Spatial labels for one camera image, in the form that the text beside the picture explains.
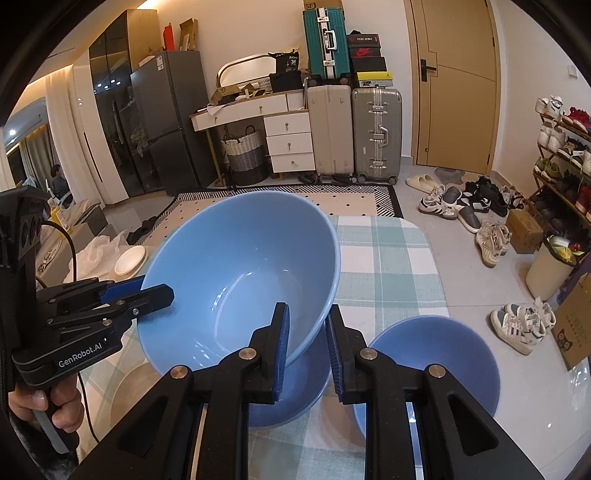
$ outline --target teal suitcase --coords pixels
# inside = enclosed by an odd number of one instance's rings
[[[304,10],[304,29],[312,78],[347,85],[350,65],[343,11],[340,8]]]

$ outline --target beige trash can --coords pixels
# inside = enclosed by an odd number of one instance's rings
[[[544,241],[534,263],[525,276],[525,284],[534,297],[546,301],[564,283],[574,266],[558,259],[550,252],[548,241]]]

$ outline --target gray curtain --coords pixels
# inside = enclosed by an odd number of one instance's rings
[[[51,167],[58,163],[49,124],[45,124],[23,138],[18,144],[27,176],[32,176],[45,190],[45,180],[51,186]]]

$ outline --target hand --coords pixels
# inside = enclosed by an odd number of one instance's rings
[[[53,424],[66,433],[75,432],[84,420],[82,396],[76,388],[77,375],[72,375],[51,388],[51,401],[60,407],[51,417]],[[48,402],[45,392],[34,391],[24,383],[18,383],[14,392],[8,394],[8,405],[12,412],[21,420],[34,421],[32,410],[47,410]]]

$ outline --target blue bowl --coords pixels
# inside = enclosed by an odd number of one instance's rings
[[[279,400],[273,405],[250,405],[250,428],[270,429],[300,418],[318,401],[330,373],[326,331],[321,328],[308,350],[285,369]]]
[[[340,276],[336,232],[316,205],[275,191],[211,205],[176,230],[142,288],[166,283],[174,301],[138,322],[144,353],[161,375],[175,365],[217,365],[290,307],[286,366],[312,343]]]
[[[486,342],[462,323],[439,315],[422,315],[392,325],[370,347],[385,353],[399,365],[424,370],[443,365],[494,416],[501,395],[501,377]],[[355,420],[365,435],[365,404],[354,406]],[[415,465],[421,453],[412,404],[407,404]]]

